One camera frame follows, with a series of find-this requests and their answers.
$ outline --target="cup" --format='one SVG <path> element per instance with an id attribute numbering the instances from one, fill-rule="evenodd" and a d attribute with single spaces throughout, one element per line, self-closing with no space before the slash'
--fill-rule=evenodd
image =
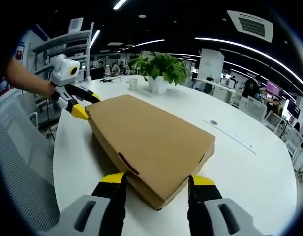
<path id="1" fill-rule="evenodd" d="M 131 78 L 128 81 L 130 83 L 130 89 L 131 90 L 136 90 L 137 89 L 138 79 L 137 78 Z"/>

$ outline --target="white flower pot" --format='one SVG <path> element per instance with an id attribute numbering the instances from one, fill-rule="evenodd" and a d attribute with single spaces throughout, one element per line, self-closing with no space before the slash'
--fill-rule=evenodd
<path id="1" fill-rule="evenodd" d="M 166 81 L 163 76 L 157 76 L 154 80 L 152 77 L 148 76 L 148 89 L 153 93 L 164 94 L 169 86 L 168 81 Z"/>

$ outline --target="black ceiling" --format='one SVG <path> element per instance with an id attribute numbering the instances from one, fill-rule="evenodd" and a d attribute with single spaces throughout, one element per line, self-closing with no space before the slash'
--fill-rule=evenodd
<path id="1" fill-rule="evenodd" d="M 139 44 L 153 40 L 165 39 L 164 42 L 147 44 L 128 49 L 124 52 L 139 52 L 150 50 L 168 53 L 183 53 L 199 55 L 201 48 L 226 49 L 257 59 L 266 65 L 240 54 L 221 50 L 225 61 L 240 65 L 255 71 L 272 80 L 286 91 L 301 93 L 303 86 L 289 72 L 277 63 L 250 50 L 225 43 L 195 40 L 195 37 L 209 37 L 237 42 L 279 60 L 303 80 L 303 51 L 295 46 L 294 36 L 298 35 L 303 41 L 303 31 L 300 23 L 303 18 L 303 7 L 293 1 L 283 4 L 266 1 L 202 1 L 202 0 L 128 0 L 119 10 L 113 7 L 119 0 L 84 1 L 74 10 L 65 7 L 55 7 L 37 22 L 50 38 L 67 33 L 69 21 L 72 18 L 83 17 L 83 28 L 89 29 L 95 22 L 94 32 L 101 33 L 91 48 L 92 54 L 100 50 L 117 51 L 125 48 L 126 44 Z M 273 23 L 273 41 L 240 33 L 236 30 L 227 10 L 240 11 L 259 16 Z M 107 46 L 110 42 L 122 42 L 119 47 Z M 236 66 L 224 65 L 226 69 L 235 69 L 246 73 Z M 292 83 L 271 68 L 286 76 Z"/>

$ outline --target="box flap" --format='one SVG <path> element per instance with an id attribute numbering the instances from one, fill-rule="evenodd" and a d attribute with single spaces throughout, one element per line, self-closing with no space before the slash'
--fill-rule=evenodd
<path id="1" fill-rule="evenodd" d="M 215 141 L 215 136 L 130 95 L 86 111 L 122 161 L 164 200 L 194 172 Z"/>

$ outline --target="potted plant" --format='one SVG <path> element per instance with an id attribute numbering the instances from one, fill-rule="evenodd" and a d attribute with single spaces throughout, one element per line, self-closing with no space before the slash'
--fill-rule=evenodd
<path id="1" fill-rule="evenodd" d="M 152 59 L 139 57 L 133 64 L 138 69 L 138 74 L 148 81 L 149 90 L 154 93 L 165 93 L 169 84 L 183 83 L 188 76 L 185 64 L 167 53 L 154 53 Z"/>

